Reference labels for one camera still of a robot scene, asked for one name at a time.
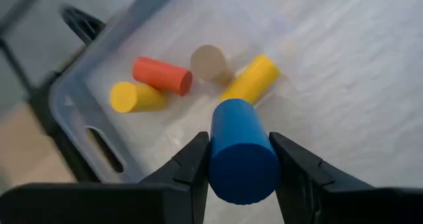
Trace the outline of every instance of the blue wooden block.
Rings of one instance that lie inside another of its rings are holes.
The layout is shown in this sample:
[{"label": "blue wooden block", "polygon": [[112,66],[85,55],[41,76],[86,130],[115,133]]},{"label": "blue wooden block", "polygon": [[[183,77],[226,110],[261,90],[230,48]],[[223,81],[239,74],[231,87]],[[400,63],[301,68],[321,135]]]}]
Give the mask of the blue wooden block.
[{"label": "blue wooden block", "polygon": [[226,202],[252,204],[269,196],[279,180],[278,157],[254,108],[241,99],[222,102],[211,123],[213,191]]}]

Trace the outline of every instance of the bin handle hole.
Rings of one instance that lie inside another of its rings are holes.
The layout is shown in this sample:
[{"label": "bin handle hole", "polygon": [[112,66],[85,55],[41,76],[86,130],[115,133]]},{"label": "bin handle hole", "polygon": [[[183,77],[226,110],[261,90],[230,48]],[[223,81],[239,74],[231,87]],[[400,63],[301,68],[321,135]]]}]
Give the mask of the bin handle hole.
[{"label": "bin handle hole", "polygon": [[101,159],[104,161],[104,163],[109,164],[115,172],[122,173],[124,171],[124,166],[107,145],[107,142],[103,139],[101,134],[94,128],[85,129],[87,131],[88,139],[92,141],[90,142],[92,147],[101,154]]}]

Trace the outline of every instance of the cylinder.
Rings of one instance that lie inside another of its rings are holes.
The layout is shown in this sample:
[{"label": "cylinder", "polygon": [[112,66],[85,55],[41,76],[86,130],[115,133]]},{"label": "cylinder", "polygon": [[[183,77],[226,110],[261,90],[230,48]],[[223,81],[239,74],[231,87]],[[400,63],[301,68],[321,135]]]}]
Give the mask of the cylinder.
[{"label": "cylinder", "polygon": [[265,55],[257,56],[221,95],[221,100],[240,98],[254,104],[280,76],[274,62]]},{"label": "cylinder", "polygon": [[252,204],[269,196],[280,180],[280,164],[248,102],[222,102],[211,122],[209,183],[232,204]]},{"label": "cylinder", "polygon": [[119,82],[110,91],[110,104],[117,112],[148,112],[166,108],[166,97],[141,83]]},{"label": "cylinder", "polygon": [[200,79],[221,86],[228,85],[234,78],[222,51],[212,45],[200,46],[191,55],[191,70]]},{"label": "cylinder", "polygon": [[132,76],[139,82],[156,89],[172,91],[180,96],[189,93],[192,84],[192,73],[189,69],[148,57],[139,57],[134,62]]}]

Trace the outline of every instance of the yellow cylinder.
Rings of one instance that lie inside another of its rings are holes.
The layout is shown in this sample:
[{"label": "yellow cylinder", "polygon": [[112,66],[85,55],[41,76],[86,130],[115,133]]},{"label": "yellow cylinder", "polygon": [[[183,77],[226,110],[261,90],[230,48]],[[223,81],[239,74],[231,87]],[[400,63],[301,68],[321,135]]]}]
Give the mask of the yellow cylinder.
[{"label": "yellow cylinder", "polygon": [[257,56],[221,95],[221,101],[240,98],[254,104],[280,76],[275,63],[265,55]]},{"label": "yellow cylinder", "polygon": [[141,83],[119,82],[110,91],[110,104],[117,112],[158,111],[166,103],[160,91]]}]

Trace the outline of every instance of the orange cylinder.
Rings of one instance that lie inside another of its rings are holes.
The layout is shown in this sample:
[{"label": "orange cylinder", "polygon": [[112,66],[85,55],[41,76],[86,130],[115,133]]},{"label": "orange cylinder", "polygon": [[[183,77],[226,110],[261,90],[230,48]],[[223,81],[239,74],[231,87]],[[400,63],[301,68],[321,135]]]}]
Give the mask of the orange cylinder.
[{"label": "orange cylinder", "polygon": [[192,73],[189,69],[148,57],[139,57],[134,62],[132,76],[136,81],[156,89],[172,91],[180,96],[189,93],[192,84]]}]

